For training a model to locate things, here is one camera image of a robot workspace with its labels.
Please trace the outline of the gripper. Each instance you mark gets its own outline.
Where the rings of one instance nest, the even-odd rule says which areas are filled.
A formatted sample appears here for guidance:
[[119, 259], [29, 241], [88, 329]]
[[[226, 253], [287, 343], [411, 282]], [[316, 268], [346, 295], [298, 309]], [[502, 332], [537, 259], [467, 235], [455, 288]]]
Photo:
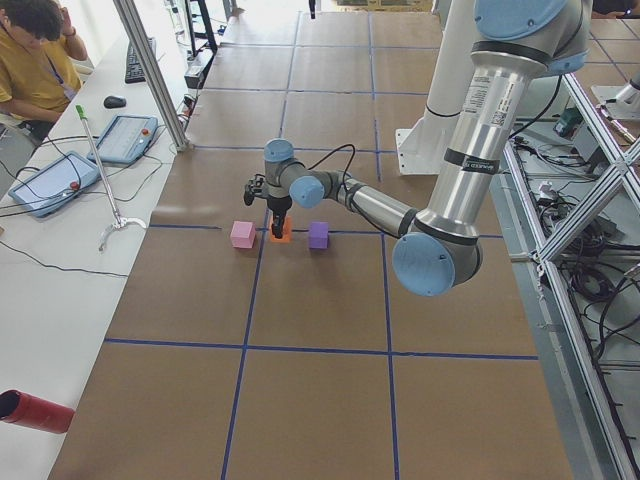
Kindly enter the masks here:
[[291, 197], [269, 196], [267, 198], [267, 206], [273, 214], [271, 219], [271, 234], [278, 238], [282, 238], [286, 215], [288, 210], [291, 208]]

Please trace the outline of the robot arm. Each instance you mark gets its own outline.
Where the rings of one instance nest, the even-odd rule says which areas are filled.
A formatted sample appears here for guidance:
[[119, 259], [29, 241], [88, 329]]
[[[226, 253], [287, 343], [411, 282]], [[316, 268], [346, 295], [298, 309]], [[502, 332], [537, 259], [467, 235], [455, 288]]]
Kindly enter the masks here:
[[343, 171], [312, 171], [291, 143], [264, 148], [265, 173], [244, 197], [264, 198], [272, 234], [281, 238], [293, 204], [332, 199], [394, 236], [400, 283], [436, 296], [471, 279], [482, 262], [475, 221], [532, 80], [580, 69], [586, 57], [589, 1], [477, 1], [468, 90], [428, 206], [418, 211]]

